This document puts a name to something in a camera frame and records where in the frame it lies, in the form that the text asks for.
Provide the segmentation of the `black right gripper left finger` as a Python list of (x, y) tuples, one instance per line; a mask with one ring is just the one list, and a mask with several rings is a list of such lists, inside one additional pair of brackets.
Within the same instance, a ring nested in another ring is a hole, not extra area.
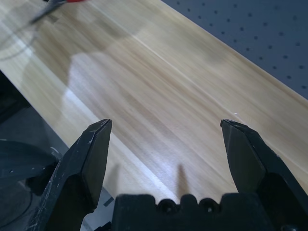
[(57, 164), (26, 230), (78, 231), (97, 208), (106, 172), (112, 121), (87, 127)]

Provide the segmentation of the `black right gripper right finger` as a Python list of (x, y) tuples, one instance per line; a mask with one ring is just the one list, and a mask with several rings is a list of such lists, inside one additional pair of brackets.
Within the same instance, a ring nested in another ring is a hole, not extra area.
[(258, 132), (223, 119), (229, 169), (240, 193), (255, 193), (277, 231), (308, 229), (308, 195)]

